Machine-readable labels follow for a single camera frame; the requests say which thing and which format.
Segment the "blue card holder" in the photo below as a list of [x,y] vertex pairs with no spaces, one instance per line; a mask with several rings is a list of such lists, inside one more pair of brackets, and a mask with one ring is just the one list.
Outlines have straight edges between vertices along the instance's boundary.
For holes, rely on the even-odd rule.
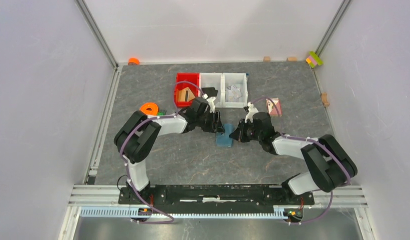
[[230,123],[224,124],[225,132],[216,133],[215,144],[217,147],[230,148],[233,146],[233,139],[229,135],[234,131],[234,126]]

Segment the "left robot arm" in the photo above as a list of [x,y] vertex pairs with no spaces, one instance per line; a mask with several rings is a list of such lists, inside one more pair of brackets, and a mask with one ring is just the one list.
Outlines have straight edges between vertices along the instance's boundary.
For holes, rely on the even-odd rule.
[[158,136],[184,134],[197,127],[207,133],[224,133],[220,112],[215,110],[214,98],[196,97],[190,106],[170,115],[147,115],[135,111],[114,137],[114,144],[124,161],[131,197],[138,204],[149,200],[150,185],[145,159]]

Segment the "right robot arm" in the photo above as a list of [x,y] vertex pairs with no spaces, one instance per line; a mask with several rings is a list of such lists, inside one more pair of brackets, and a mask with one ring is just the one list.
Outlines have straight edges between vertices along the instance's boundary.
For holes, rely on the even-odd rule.
[[329,193],[349,184],[358,173],[355,163],[331,134],[303,138],[275,131],[266,112],[255,113],[251,119],[241,119],[229,137],[241,143],[258,141],[270,154],[305,161],[307,172],[282,183],[281,196],[288,204],[296,203],[307,192],[320,190]]

